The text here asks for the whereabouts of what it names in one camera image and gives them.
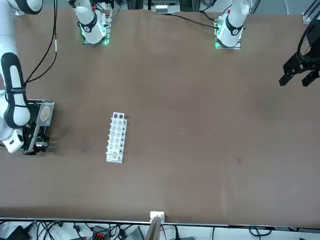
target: black cable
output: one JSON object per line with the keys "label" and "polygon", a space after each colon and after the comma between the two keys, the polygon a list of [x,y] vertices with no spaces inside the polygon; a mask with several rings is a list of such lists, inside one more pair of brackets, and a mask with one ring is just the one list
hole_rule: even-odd
{"label": "black cable", "polygon": [[98,6],[98,7],[101,8],[101,10],[104,10],[104,8],[99,4],[99,2],[96,2],[96,3],[95,3],[95,6]]}
{"label": "black cable", "polygon": [[200,11],[200,12],[204,12],[204,11],[206,11],[207,9],[211,8],[213,5],[215,5],[216,1],[218,1],[218,0],[213,0],[213,2],[212,2],[209,6],[207,6],[204,10],[202,10],[202,11]]}
{"label": "black cable", "polygon": [[91,232],[94,231],[94,227],[93,227],[93,226],[89,226],[86,222],[84,222],[84,224],[86,225],[86,227],[87,227],[88,229],[90,229]]}
{"label": "black cable", "polygon": [[219,28],[218,28],[217,26],[207,25],[207,24],[204,24],[204,23],[201,23],[201,22],[198,22],[198,21],[195,21],[195,20],[192,20],[192,19],[186,18],[186,17],[184,17],[184,16],[179,16],[179,15],[175,15],[175,14],[170,14],[169,16],[178,17],[178,18],[181,18],[181,19],[184,19],[184,20],[190,21],[190,22],[192,22],[192,23],[198,24],[198,25],[203,26],[203,27],[207,27],[207,28],[210,28],[210,29],[216,29],[216,30],[219,30]]}
{"label": "black cable", "polygon": [[174,225],[175,228],[175,240],[181,240],[180,236],[179,236],[179,231],[176,225]]}
{"label": "black cable", "polygon": [[55,64],[56,59],[57,59],[57,52],[55,52],[55,54],[54,54],[54,59],[53,59],[51,65],[41,75],[29,80],[27,83],[31,83],[33,81],[36,81],[39,78],[41,78],[43,75],[45,75],[50,70],[50,68]]}
{"label": "black cable", "polygon": [[211,20],[213,22],[216,20],[215,18],[209,17],[208,14],[205,11],[200,11],[200,13],[202,13],[207,19],[209,19],[209,20]]}
{"label": "black cable", "polygon": [[[27,83],[33,82],[33,81],[41,78],[44,74],[46,74],[50,70],[50,68],[53,66],[53,64],[56,61],[56,58],[57,58],[57,14],[58,14],[58,0],[53,0],[53,31],[52,31],[52,37],[51,37],[51,40],[50,40],[49,47],[47,48],[47,50],[46,50],[44,56],[42,57],[41,61],[38,63],[38,65],[34,68],[34,70],[31,72],[29,77],[24,82],[24,85],[27,85]],[[31,79],[32,75],[36,72],[36,70],[40,67],[40,65],[43,63],[44,59],[48,55],[48,52],[51,49],[53,41],[55,41],[55,56],[54,56],[52,64],[40,76]]]}
{"label": "black cable", "polygon": [[223,13],[225,13],[231,6],[232,4],[230,4],[230,6],[228,6],[225,10],[223,10]]}
{"label": "black cable", "polygon": [[313,23],[317,20],[317,18],[320,16],[320,10],[318,11],[318,13],[313,17],[313,19],[311,20],[311,22],[309,23],[309,25],[306,27],[300,41],[298,44],[298,48],[297,48],[297,54],[298,54],[298,58],[305,62],[305,63],[311,63],[311,62],[319,62],[320,58],[319,57],[314,57],[314,58],[306,58],[305,56],[303,56],[301,54],[301,46],[307,36],[307,34],[309,33],[310,29],[313,27]]}
{"label": "black cable", "polygon": [[2,225],[2,224],[4,224],[4,223],[7,223],[7,222],[10,222],[10,221],[8,221],[8,220],[2,221],[2,222],[0,222],[0,225]]}
{"label": "black cable", "polygon": [[269,236],[269,235],[271,234],[272,230],[269,230],[268,233],[261,234],[261,233],[259,232],[259,230],[258,230],[257,227],[255,227],[255,226],[249,226],[249,232],[250,232],[250,234],[251,234],[252,236],[258,237],[259,240],[261,240],[261,237]]}
{"label": "black cable", "polygon": [[78,226],[78,225],[76,225],[76,223],[74,222],[73,223],[73,228],[74,228],[74,230],[76,231],[76,233],[78,234],[78,236],[79,236],[79,238],[80,239],[83,239],[83,237],[80,235],[80,227]]}
{"label": "black cable", "polygon": [[123,229],[123,230],[125,231],[125,230],[127,230],[128,228],[130,228],[130,227],[132,227],[132,226],[133,226],[133,224],[127,226],[127,227],[126,227],[125,229]]}
{"label": "black cable", "polygon": [[50,230],[53,228],[53,226],[56,224],[56,222],[54,222],[50,227],[48,227],[48,225],[46,224],[46,222],[41,222],[41,225],[43,226],[44,229],[46,229],[46,232],[43,236],[43,240],[45,240],[47,238],[47,235],[49,235],[51,240],[55,240],[55,238],[51,235]]}
{"label": "black cable", "polygon": [[212,236],[211,236],[211,240],[214,240],[214,233],[215,233],[215,229],[216,227],[214,226],[213,229],[212,229]]}
{"label": "black cable", "polygon": [[[47,228],[43,228],[42,229],[42,231],[39,233],[39,227],[40,227],[40,225],[43,223],[44,221],[40,221],[39,222],[39,224],[38,224],[38,227],[36,228],[36,240],[38,240],[39,239],[39,237],[41,236],[41,234],[44,232],[44,230],[46,230]],[[50,222],[49,224],[48,224],[48,227],[49,227],[49,225],[51,224],[51,225],[54,225],[56,222],[55,221],[53,221],[53,222]]]}

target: white plastic housing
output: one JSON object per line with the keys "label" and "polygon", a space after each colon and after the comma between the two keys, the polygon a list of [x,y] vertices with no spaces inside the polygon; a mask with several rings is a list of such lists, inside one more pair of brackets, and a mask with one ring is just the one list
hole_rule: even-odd
{"label": "white plastic housing", "polygon": [[249,14],[250,7],[248,0],[233,0],[232,5],[230,7],[230,13],[224,13],[222,16],[223,19],[223,26],[220,30],[220,35],[217,36],[217,38],[220,40],[220,42],[229,48],[234,47],[240,37],[241,33],[243,31],[243,28],[238,31],[236,35],[232,35],[231,31],[228,29],[226,25],[226,19],[228,16],[229,22],[232,26],[235,28],[241,27],[247,18],[247,15]]}
{"label": "white plastic housing", "polygon": [[109,131],[106,161],[122,163],[127,131],[127,120],[124,113],[113,113]]}

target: electrical wiring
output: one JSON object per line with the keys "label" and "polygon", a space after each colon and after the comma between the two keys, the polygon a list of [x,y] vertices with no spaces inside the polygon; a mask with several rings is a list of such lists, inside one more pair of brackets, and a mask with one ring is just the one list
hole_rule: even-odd
{"label": "electrical wiring", "polygon": [[94,231],[94,227],[93,227],[93,226],[89,226],[86,222],[84,222],[84,224],[86,225],[86,227],[87,227],[88,229],[90,229],[91,232]]}
{"label": "electrical wiring", "polygon": [[261,240],[261,237],[269,236],[269,235],[271,234],[272,230],[269,230],[268,233],[260,234],[260,232],[259,232],[259,230],[258,230],[257,227],[255,227],[255,226],[254,226],[254,227],[249,226],[249,232],[250,232],[250,234],[251,234],[252,236],[257,237],[257,238],[259,238],[259,240]]}
{"label": "electrical wiring", "polygon": [[39,237],[41,236],[41,234],[44,232],[45,228],[42,229],[42,231],[39,233],[39,227],[41,225],[43,221],[39,221],[39,224],[38,224],[38,227],[36,228],[36,239],[38,240]]}
{"label": "electrical wiring", "polygon": [[55,240],[55,238],[51,235],[50,233],[50,230],[53,228],[53,226],[55,225],[56,223],[52,224],[50,227],[47,226],[46,222],[41,222],[41,225],[46,229],[46,232],[43,236],[43,240],[46,239],[47,235],[49,235],[50,239],[51,240]]}
{"label": "electrical wiring", "polygon": [[216,229],[216,227],[213,227],[213,229],[212,229],[212,236],[211,236],[211,240],[214,240],[214,233],[215,233],[215,229]]}
{"label": "electrical wiring", "polygon": [[[58,14],[58,0],[53,0],[53,30],[52,30],[52,37],[50,40],[50,44],[49,44],[44,56],[42,57],[41,61],[38,63],[38,65],[34,68],[34,70],[31,72],[29,77],[24,82],[24,86],[26,86],[28,83],[33,82],[33,81],[41,78],[43,75],[45,75],[51,69],[51,67],[54,65],[54,63],[56,61],[56,58],[57,58],[57,14]],[[31,79],[33,74],[37,71],[37,69],[43,63],[44,59],[47,57],[48,52],[51,49],[53,41],[54,41],[54,46],[55,46],[55,55],[54,55],[54,59],[52,61],[52,64],[42,74]]]}
{"label": "electrical wiring", "polygon": [[[111,225],[109,224],[109,238],[114,237],[114,236],[116,235],[116,234],[111,235],[112,230],[115,229],[115,228],[117,228],[117,227],[120,227],[120,226],[121,226],[121,224],[116,224],[115,226],[112,226],[112,227],[111,227]],[[105,231],[106,231],[106,230],[103,229],[103,230],[101,230],[101,231],[96,232],[96,234],[99,234],[99,233],[102,233],[102,232],[105,232]]]}
{"label": "electrical wiring", "polygon": [[223,13],[225,13],[231,6],[232,4],[230,4],[225,10],[223,10]]}
{"label": "electrical wiring", "polygon": [[2,222],[0,222],[0,225],[7,223],[7,222],[10,222],[10,221],[2,221]]}
{"label": "electrical wiring", "polygon": [[165,229],[164,229],[164,226],[161,225],[161,228],[162,228],[162,230],[163,230],[164,238],[165,238],[165,240],[167,240],[167,235],[166,235],[166,231],[165,231]]}
{"label": "electrical wiring", "polygon": [[218,0],[213,0],[213,2],[209,6],[207,6],[204,10],[202,10],[200,12],[204,12],[204,11],[208,10],[209,8],[213,7],[213,5],[215,5],[216,1],[218,1]]}
{"label": "electrical wiring", "polygon": [[207,24],[204,24],[204,23],[201,23],[201,22],[198,22],[198,21],[195,21],[195,20],[192,20],[192,19],[186,18],[186,17],[184,17],[184,16],[175,15],[175,14],[170,14],[169,16],[178,17],[178,18],[181,18],[181,19],[187,20],[187,21],[189,21],[189,22],[192,22],[192,23],[198,24],[198,25],[203,26],[203,27],[207,27],[207,28],[210,28],[210,29],[216,29],[216,30],[219,30],[219,28],[218,28],[218,27],[216,27],[216,26],[207,25]]}
{"label": "electrical wiring", "polygon": [[200,11],[200,13],[202,13],[207,19],[209,19],[210,21],[215,21],[216,19],[215,18],[211,18],[208,16],[208,14],[205,12],[205,11]]}

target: cable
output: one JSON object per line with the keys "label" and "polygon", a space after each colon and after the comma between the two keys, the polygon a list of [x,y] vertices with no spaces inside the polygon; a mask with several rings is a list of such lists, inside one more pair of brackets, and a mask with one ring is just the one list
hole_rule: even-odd
{"label": "cable", "polygon": [[[120,225],[115,225],[115,226],[113,226],[112,228],[111,228],[111,226],[110,226],[110,224],[109,224],[109,233],[111,233],[111,231],[113,230],[113,229],[115,229],[116,227],[118,227],[118,226],[121,226],[121,224]],[[101,231],[98,231],[98,232],[96,232],[95,234],[99,234],[99,233],[102,233],[102,232],[105,232],[106,230],[105,229],[103,229],[103,230],[101,230]]]}
{"label": "cable", "polygon": [[249,232],[250,232],[250,234],[251,234],[252,236],[258,237],[259,240],[261,240],[261,237],[269,236],[269,235],[271,234],[272,230],[269,230],[268,233],[260,234],[260,232],[259,232],[259,230],[258,230],[257,227],[255,227],[255,226],[253,226],[253,227],[252,227],[252,226],[249,226]]}
{"label": "cable", "polygon": [[208,14],[205,11],[200,11],[200,13],[202,13],[207,19],[209,19],[209,20],[211,20],[213,22],[216,20],[215,18],[209,17]]}
{"label": "cable", "polygon": [[4,224],[4,223],[7,223],[7,222],[10,222],[10,221],[2,221],[2,222],[0,222],[0,225],[2,225],[2,224]]}
{"label": "cable", "polygon": [[80,235],[80,227],[78,225],[76,225],[76,223],[73,223],[73,229],[76,231],[76,233],[78,234],[80,239],[83,239],[83,237]]}
{"label": "cable", "polygon": [[44,229],[46,229],[46,232],[45,232],[45,234],[44,234],[44,236],[43,236],[43,240],[46,239],[46,237],[47,237],[48,234],[49,234],[49,237],[50,237],[51,240],[55,240],[54,237],[53,237],[53,236],[51,235],[51,233],[50,233],[51,228],[52,228],[55,224],[52,224],[50,227],[48,227],[47,224],[46,224],[46,222],[41,222],[41,225],[43,226]]}
{"label": "cable", "polygon": [[213,229],[212,229],[212,236],[211,236],[211,240],[214,240],[214,233],[215,233],[215,229],[216,227],[214,226]]}
{"label": "cable", "polygon": [[31,82],[33,82],[33,81],[36,81],[36,80],[38,80],[39,78],[41,78],[43,75],[45,75],[45,74],[50,70],[50,68],[55,64],[56,59],[57,59],[57,51],[55,51],[54,59],[53,59],[51,65],[50,65],[41,75],[39,75],[39,76],[31,79],[30,81],[28,81],[28,82],[26,82],[26,83],[31,83]]}
{"label": "cable", "polygon": [[[53,66],[53,64],[56,61],[56,58],[57,58],[57,14],[58,14],[58,0],[53,0],[53,31],[52,31],[52,37],[51,37],[51,40],[50,40],[50,44],[49,44],[49,47],[47,48],[44,56],[42,57],[41,61],[38,63],[38,65],[34,68],[34,70],[31,72],[29,77],[24,82],[25,86],[27,85],[27,83],[33,82],[33,81],[41,78],[43,75],[45,75],[50,70],[50,68]],[[49,68],[47,70],[44,71],[44,73],[42,73],[38,77],[35,77],[35,78],[31,79],[33,74],[37,71],[37,69],[40,67],[40,65],[43,63],[44,59],[48,55],[48,52],[49,52],[49,50],[50,50],[50,48],[52,46],[53,41],[54,41],[54,45],[55,45],[55,56],[54,56],[52,64],[49,66]]]}
{"label": "cable", "polygon": [[219,28],[218,28],[217,26],[207,25],[207,24],[204,24],[204,23],[201,23],[201,22],[194,21],[194,20],[192,20],[192,19],[186,18],[186,17],[184,17],[184,16],[179,16],[179,15],[175,15],[175,14],[170,14],[169,16],[178,17],[178,18],[181,18],[181,19],[190,21],[190,22],[192,22],[192,23],[198,24],[198,25],[203,26],[203,27],[207,27],[207,28],[210,28],[210,29],[219,30]]}
{"label": "cable", "polygon": [[167,240],[167,235],[166,235],[166,231],[165,231],[165,229],[164,229],[164,226],[161,225],[161,228],[162,228],[162,230],[163,230],[164,238],[165,238],[165,240]]}
{"label": "cable", "polygon": [[204,10],[202,10],[202,12],[206,11],[207,9],[209,9],[209,8],[211,8],[213,5],[215,5],[216,1],[218,1],[218,0],[213,0],[213,2],[212,2],[209,6],[207,6]]}
{"label": "cable", "polygon": [[306,27],[302,37],[300,38],[299,44],[298,44],[298,48],[297,48],[297,54],[298,54],[298,58],[305,63],[311,63],[311,62],[318,62],[320,61],[319,57],[314,57],[314,58],[306,58],[305,56],[303,56],[301,54],[301,46],[307,36],[307,34],[309,33],[310,29],[313,27],[313,23],[317,20],[317,18],[320,16],[320,11],[318,11],[318,13],[313,17],[313,19],[311,20],[311,22],[309,23],[309,25]]}
{"label": "cable", "polygon": [[89,226],[86,222],[84,222],[84,224],[87,226],[88,229],[90,229],[91,232],[94,231],[94,227],[93,226]]}
{"label": "cable", "polygon": [[225,10],[223,10],[223,13],[225,13],[231,6],[232,6],[232,3]]}

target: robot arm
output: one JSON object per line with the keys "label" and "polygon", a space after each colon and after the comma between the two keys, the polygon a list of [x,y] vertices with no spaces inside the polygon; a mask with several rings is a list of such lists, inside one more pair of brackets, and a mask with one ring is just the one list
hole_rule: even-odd
{"label": "robot arm", "polygon": [[230,10],[222,16],[223,26],[220,35],[217,36],[224,46],[232,48],[238,43],[249,11],[248,0],[232,1]]}
{"label": "robot arm", "polygon": [[9,153],[14,153],[24,144],[21,128],[30,120],[15,41],[13,8],[27,14],[38,14],[42,0],[0,0],[0,73],[5,87],[5,92],[0,94],[0,140]]}
{"label": "robot arm", "polygon": [[68,0],[73,8],[82,35],[90,44],[97,44],[106,37],[105,14],[95,9],[90,0]]}

